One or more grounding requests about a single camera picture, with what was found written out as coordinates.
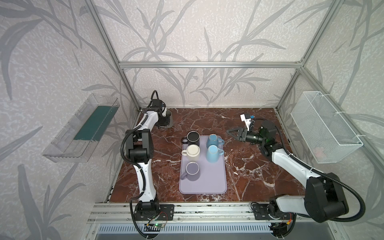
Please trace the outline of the lilac purple mug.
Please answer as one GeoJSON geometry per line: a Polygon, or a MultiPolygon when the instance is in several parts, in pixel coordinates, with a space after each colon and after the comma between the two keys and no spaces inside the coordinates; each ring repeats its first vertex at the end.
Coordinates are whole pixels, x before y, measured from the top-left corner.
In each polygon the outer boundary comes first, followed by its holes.
{"type": "Polygon", "coordinates": [[[200,166],[196,162],[190,162],[186,166],[186,171],[181,175],[181,180],[188,180],[191,182],[197,181],[200,178],[200,166]]]}

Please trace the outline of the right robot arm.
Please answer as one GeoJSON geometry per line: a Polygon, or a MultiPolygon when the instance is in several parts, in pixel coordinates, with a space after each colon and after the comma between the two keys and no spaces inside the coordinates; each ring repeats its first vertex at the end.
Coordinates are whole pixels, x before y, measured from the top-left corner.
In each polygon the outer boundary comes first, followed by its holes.
{"type": "Polygon", "coordinates": [[[261,121],[257,132],[239,127],[227,130],[227,134],[239,142],[258,146],[265,158],[283,168],[305,188],[304,196],[272,198],[270,204],[275,209],[311,218],[318,223],[354,222],[364,216],[366,204],[357,191],[341,182],[337,175],[323,173],[297,158],[287,149],[281,130],[269,120],[261,121]],[[354,195],[360,204],[358,212],[347,218],[349,205],[345,190],[354,195]]]}

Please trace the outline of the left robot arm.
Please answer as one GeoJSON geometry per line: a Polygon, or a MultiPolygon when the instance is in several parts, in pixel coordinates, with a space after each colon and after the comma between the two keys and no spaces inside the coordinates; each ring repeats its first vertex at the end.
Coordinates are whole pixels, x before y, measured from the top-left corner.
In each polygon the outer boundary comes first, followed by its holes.
{"type": "Polygon", "coordinates": [[[122,159],[134,166],[140,194],[131,198],[130,202],[138,200],[136,211],[143,214],[157,215],[160,204],[153,183],[152,159],[155,148],[151,135],[154,126],[167,129],[173,126],[172,113],[167,110],[165,102],[159,99],[158,92],[153,91],[150,103],[142,109],[143,118],[132,130],[127,130],[122,141],[120,153],[122,159]]]}

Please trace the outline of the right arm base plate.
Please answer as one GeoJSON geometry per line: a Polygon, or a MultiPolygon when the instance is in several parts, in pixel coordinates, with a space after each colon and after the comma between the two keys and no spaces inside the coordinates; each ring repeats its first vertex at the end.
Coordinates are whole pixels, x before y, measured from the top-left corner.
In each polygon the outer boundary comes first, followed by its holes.
{"type": "Polygon", "coordinates": [[[274,203],[261,204],[252,202],[250,207],[256,220],[277,220],[284,222],[292,219],[290,213],[280,211],[277,204],[274,203]]]}

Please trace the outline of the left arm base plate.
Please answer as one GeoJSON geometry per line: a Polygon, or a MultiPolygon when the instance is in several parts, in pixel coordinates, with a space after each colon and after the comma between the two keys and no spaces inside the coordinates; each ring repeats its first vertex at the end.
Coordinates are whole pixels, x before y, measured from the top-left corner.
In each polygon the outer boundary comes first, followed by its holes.
{"type": "Polygon", "coordinates": [[[136,221],[149,221],[152,219],[160,221],[172,221],[175,214],[175,205],[160,204],[158,210],[139,210],[135,207],[134,217],[136,221]]]}

